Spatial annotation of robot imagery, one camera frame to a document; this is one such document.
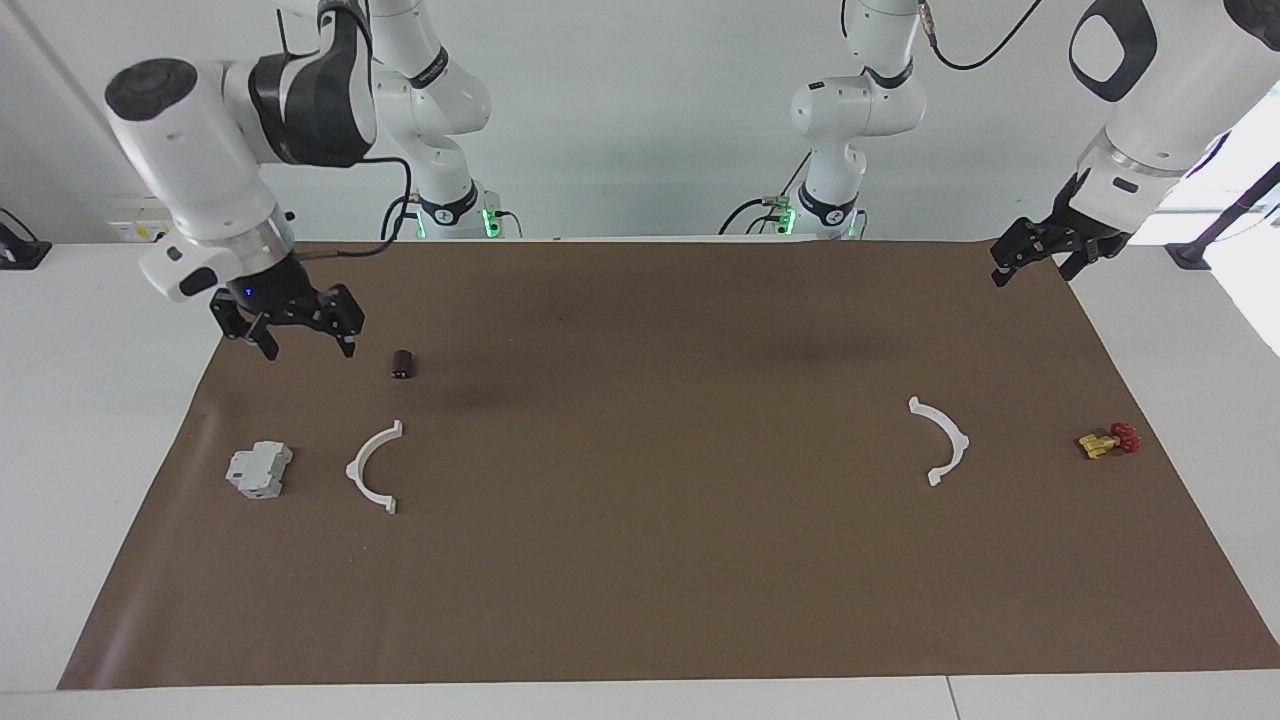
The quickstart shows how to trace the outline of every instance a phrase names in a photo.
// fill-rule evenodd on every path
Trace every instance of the white table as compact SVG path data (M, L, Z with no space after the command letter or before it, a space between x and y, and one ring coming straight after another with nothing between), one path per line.
M146 286L143 250L0 274L0 717L1280 717L1280 671L50 693L220 340L205 302ZM1280 357L1158 249L1073 287L1280 635Z

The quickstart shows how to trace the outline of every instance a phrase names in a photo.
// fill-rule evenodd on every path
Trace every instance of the brown table surface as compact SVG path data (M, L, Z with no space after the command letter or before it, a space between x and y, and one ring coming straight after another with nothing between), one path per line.
M861 242L314 263L369 314L356 357L218 348L60 687L1280 666L1068 286L988 272ZM937 488L914 395L973 441ZM394 419L389 516L343 469ZM1085 460L1115 420L1143 451ZM255 502L223 475L261 439L296 456Z

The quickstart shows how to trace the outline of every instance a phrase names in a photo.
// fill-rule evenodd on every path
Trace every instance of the white arc-shaped bracket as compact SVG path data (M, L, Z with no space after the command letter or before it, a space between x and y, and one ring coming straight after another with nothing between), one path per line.
M956 469L960 464L960 459L964 457L964 451L969 450L969 436L960 432L955 421L946 415L946 413L938 410L937 407L931 407L920 402L919 397L913 397L910 402L906 404L908 410L913 415L919 415L922 418L928 418L938 424L947 437L951 438L951 462L943 465L942 468L934 468L929 470L929 486L938 487L942 482L942 475L946 475L951 470Z
M376 436L369 438L360 452L356 454L356 459L347 465L347 477L351 478L360 492L369 498L370 502L376 502L387 509L388 515L396 514L396 498L389 495L378 495L376 492L369 489L365 484L365 462L369 462L369 456L374 454L375 450L387 445L388 442L404 434L404 425L399 420L390 428L378 433Z

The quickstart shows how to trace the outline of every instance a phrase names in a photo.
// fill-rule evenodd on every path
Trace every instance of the red knob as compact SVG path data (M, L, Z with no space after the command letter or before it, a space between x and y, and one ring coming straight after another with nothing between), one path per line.
M1133 425L1116 423L1111 425L1111 434L1120 441L1120 450L1125 455L1133 455L1142 450L1142 438L1138 437L1138 430L1133 429Z

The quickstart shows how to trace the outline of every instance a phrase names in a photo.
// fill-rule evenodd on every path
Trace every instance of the red and yellow object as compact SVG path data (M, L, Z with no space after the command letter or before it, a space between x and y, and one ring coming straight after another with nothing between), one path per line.
M1112 424L1111 434L1108 436L1088 434L1082 437L1079 443L1084 448L1084 454L1089 456L1089 460L1101 460L1116 448L1125 455L1133 455L1142 450L1142 438L1138 437L1138 432L1125 423Z

